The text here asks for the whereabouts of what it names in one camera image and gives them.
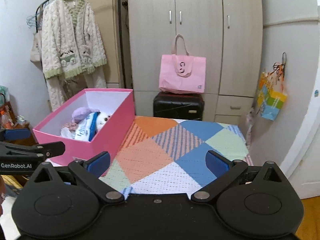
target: green trim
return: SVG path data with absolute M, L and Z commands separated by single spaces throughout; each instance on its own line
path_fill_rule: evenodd
M 63 74 L 64 74 L 65 79 L 70 79 L 70 78 L 73 78 L 77 75 L 80 75 L 81 73 L 83 73 L 85 71 L 86 71 L 86 69 L 84 68 L 84 66 L 79 66 L 79 67 L 73 68 L 69 71 L 66 71 Z
M 65 2 L 65 5 L 67 6 L 67 8 L 71 14 L 73 27 L 74 27 L 74 29 L 76 29 L 76 26 L 78 23 L 78 15 L 80 13 L 80 10 L 82 10 L 85 5 L 85 0 L 77 0 L 77 5 L 75 8 L 70 8 L 70 6 L 67 3 L 69 1 L 75 1 L 75 0 L 63 0 L 63 1 Z
M 102 58 L 102 59 L 98 60 L 97 62 L 92 63 L 92 65 L 94 67 L 100 67 L 100 66 L 105 65 L 106 63 L 107 63 L 107 59 L 106 58 Z
M 49 79 L 49 78 L 52 78 L 54 76 L 59 76 L 61 74 L 62 74 L 62 69 L 61 68 L 50 69 L 50 70 L 44 72 L 44 77 L 45 77 L 45 79 Z
M 52 69 L 52 70 L 48 70 L 44 73 L 44 77 L 46 79 L 49 79 L 53 76 L 63 76 L 64 79 L 71 79 L 77 75 L 82 74 L 83 72 L 86 72 L 87 74 L 92 74 L 93 72 L 95 72 L 97 67 L 103 66 L 107 63 L 107 60 L 105 58 L 102 58 L 96 62 L 94 62 L 93 64 L 90 64 L 90 66 L 78 66 L 76 68 L 73 68 L 69 71 L 66 72 L 62 72 L 62 69 Z

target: white door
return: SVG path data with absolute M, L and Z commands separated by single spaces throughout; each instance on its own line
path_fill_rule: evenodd
M 176 33 L 174 0 L 128 0 L 128 4 L 133 89 L 158 91 L 161 56 L 171 54 Z
M 320 128 L 318 128 L 305 156 L 289 181 L 298 196 L 309 198 L 320 195 Z
M 192 56 L 206 57 L 205 93 L 218 94 L 223 39 L 222 0 L 176 0 L 177 34 Z M 178 54 L 185 54 L 181 40 Z
M 223 0 L 220 95 L 254 97 L 262 47 L 261 0 Z

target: screw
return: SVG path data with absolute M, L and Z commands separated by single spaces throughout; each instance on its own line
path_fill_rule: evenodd
M 210 194 L 206 191 L 198 191 L 194 193 L 196 199 L 207 199 L 210 197 Z
M 119 199 L 122 197 L 122 194 L 120 192 L 117 192 L 117 191 L 110 191 L 106 194 L 106 198 L 107 199 L 111 199 L 111 200 L 114 200 L 114 199 Z

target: blue square pattern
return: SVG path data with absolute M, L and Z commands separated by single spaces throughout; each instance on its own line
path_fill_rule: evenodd
M 187 120 L 180 123 L 189 132 L 198 136 L 201 140 L 206 141 L 217 132 L 221 131 L 223 127 L 216 122 L 201 122 L 194 120 Z
M 214 150 L 206 143 L 194 148 L 189 153 L 175 161 L 189 176 L 191 176 L 201 187 L 208 185 L 217 177 L 207 168 L 205 155 L 209 150 Z

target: drawer handle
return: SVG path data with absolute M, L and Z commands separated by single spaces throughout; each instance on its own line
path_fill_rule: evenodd
M 241 106 L 230 106 L 231 110 L 240 110 Z

